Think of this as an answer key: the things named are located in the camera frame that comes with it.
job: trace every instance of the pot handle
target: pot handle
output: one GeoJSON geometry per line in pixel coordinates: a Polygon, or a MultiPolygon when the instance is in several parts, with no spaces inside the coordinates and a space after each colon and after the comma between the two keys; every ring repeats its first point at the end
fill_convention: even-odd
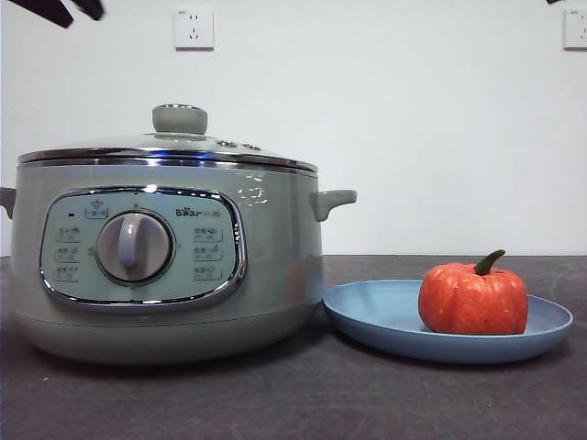
{"type": "Polygon", "coordinates": [[[158,133],[203,135],[208,128],[208,113],[189,104],[163,104],[153,108],[153,126],[158,133]]]}
{"type": "Polygon", "coordinates": [[[354,204],[355,202],[357,202],[357,192],[354,190],[313,192],[310,198],[314,219],[317,222],[324,222],[332,208],[342,204],[354,204]]]}
{"type": "Polygon", "coordinates": [[[14,188],[0,187],[0,204],[6,209],[8,218],[12,220],[12,213],[15,210],[15,200],[17,199],[17,190],[14,188]]]}

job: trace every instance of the silver knob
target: silver knob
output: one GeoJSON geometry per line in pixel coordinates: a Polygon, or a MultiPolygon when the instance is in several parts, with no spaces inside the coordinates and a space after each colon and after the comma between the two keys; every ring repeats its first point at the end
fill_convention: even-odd
{"type": "Polygon", "coordinates": [[[143,281],[169,260],[172,240],[167,228],[145,213],[125,213],[110,220],[98,237],[102,268],[118,280],[143,281]]]}

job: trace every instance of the lid knob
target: lid knob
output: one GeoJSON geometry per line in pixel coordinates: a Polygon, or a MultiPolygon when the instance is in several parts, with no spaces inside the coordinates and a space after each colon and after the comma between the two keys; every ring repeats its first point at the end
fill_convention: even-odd
{"type": "Polygon", "coordinates": [[[188,104],[163,104],[153,108],[153,126],[159,133],[203,135],[208,127],[208,113],[188,104]]]}

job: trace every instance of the blue plate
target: blue plate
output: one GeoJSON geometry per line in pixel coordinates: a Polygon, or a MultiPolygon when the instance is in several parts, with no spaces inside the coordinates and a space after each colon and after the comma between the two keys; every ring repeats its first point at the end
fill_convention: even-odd
{"type": "Polygon", "coordinates": [[[450,335],[426,328],[418,314],[420,280],[372,280],[337,286],[324,305],[337,327],[370,347],[409,358],[456,364],[498,364],[542,355],[572,325],[564,307],[528,295],[522,335],[450,335]]]}

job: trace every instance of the stainless steel rim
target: stainless steel rim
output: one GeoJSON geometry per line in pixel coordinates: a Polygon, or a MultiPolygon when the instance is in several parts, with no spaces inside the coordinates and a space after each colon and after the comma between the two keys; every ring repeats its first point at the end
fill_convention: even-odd
{"type": "Polygon", "coordinates": [[[163,149],[163,148],[68,148],[68,149],[46,149],[35,151],[33,153],[23,154],[18,157],[18,165],[29,165],[42,163],[48,160],[68,160],[72,163],[62,163],[61,165],[75,165],[79,160],[106,160],[106,159],[124,159],[124,160],[185,160],[193,162],[186,166],[194,166],[202,161],[230,162],[243,165],[260,165],[264,169],[271,171],[275,167],[287,168],[300,171],[318,172],[316,165],[302,162],[299,160],[276,158],[272,156],[262,156],[255,154],[241,154],[229,152],[213,151],[188,151],[185,149],[163,149]]]}
{"type": "Polygon", "coordinates": [[[52,159],[36,162],[22,163],[19,169],[42,168],[42,167],[66,167],[70,165],[138,165],[149,167],[194,167],[194,168],[218,168],[222,170],[250,170],[250,171],[272,171],[286,174],[297,174],[306,177],[317,178],[313,171],[298,170],[295,168],[266,166],[255,163],[220,162],[210,160],[191,159],[52,159]]]}

